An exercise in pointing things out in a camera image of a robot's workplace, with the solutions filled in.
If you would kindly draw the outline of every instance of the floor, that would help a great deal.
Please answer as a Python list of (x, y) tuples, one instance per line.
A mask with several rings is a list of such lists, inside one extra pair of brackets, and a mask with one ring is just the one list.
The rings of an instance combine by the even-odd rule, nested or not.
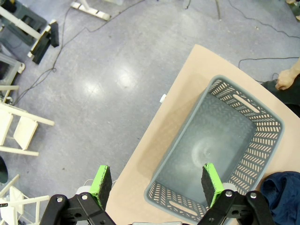
[[(267, 23), (290, 36), (300, 36), (300, 24), (284, 0), (230, 0), (246, 17)], [(21, 0), (46, 20), (60, 24), (60, 40), (70, 0)], [(89, 0), (113, 17), (138, 0), (122, 6)], [(10, 179), (27, 196), (65, 194), (72, 197), (99, 165), (110, 165), (116, 180), (158, 110), (194, 44), (207, 47), (234, 65), (244, 58), (297, 57), (299, 38), (287, 37), (270, 26), (246, 19), (229, 0), (145, 0), (105, 22), (71, 9), (56, 72), (31, 89), (17, 104), (30, 113), (55, 121), (40, 125), (30, 145), (38, 157), (1, 153)], [(26, 58), (28, 47), (3, 33), (26, 64), (16, 78), (18, 94), (52, 67), (60, 47), (50, 47), (40, 65)], [(296, 60), (247, 60), (241, 69), (259, 81), (289, 68)], [(27, 208), (29, 214), (34, 209)]]

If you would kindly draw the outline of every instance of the blue cloth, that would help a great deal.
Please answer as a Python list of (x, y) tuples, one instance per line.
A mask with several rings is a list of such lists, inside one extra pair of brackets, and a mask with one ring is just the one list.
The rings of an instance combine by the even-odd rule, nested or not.
[(270, 175), (262, 183), (261, 193), (268, 200), (276, 224), (300, 225), (300, 173)]

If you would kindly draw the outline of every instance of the wooden tabletop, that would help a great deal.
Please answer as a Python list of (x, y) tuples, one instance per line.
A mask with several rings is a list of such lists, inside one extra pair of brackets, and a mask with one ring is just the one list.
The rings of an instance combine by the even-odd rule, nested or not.
[(300, 119), (243, 71), (195, 45), (110, 193), (106, 211), (116, 224), (181, 221), (147, 203), (143, 195), (192, 106), (216, 75), (224, 75), (249, 91), (285, 123), (283, 138), (265, 176), (279, 171), (300, 172)]

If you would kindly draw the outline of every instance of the gray plastic basket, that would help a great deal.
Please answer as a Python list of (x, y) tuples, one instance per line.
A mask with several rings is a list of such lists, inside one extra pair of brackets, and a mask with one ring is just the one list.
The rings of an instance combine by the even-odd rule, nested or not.
[(283, 130), (281, 119), (266, 106), (226, 77), (216, 76), (170, 146), (145, 199), (195, 224), (208, 209), (202, 166), (212, 162), (222, 182), (234, 184), (244, 195), (262, 178)]

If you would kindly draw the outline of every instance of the screw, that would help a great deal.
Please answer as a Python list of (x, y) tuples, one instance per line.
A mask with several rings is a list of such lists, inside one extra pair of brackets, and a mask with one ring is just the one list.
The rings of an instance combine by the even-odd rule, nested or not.
[(83, 195), (83, 196), (81, 196), (81, 198), (82, 198), (83, 200), (87, 200), (87, 199), (88, 199), (88, 196), (87, 196), (87, 195)]
[(232, 193), (231, 191), (226, 191), (225, 195), (226, 195), (227, 197), (231, 197), (231, 196), (233, 195), (233, 193)]
[(62, 197), (58, 197), (56, 200), (58, 203), (60, 203), (60, 202), (62, 202)]
[(256, 198), (256, 196), (257, 196), (257, 195), (256, 195), (256, 193), (254, 193), (254, 192), (252, 192), (252, 193), (250, 194), (250, 197), (251, 197), (251, 198)]

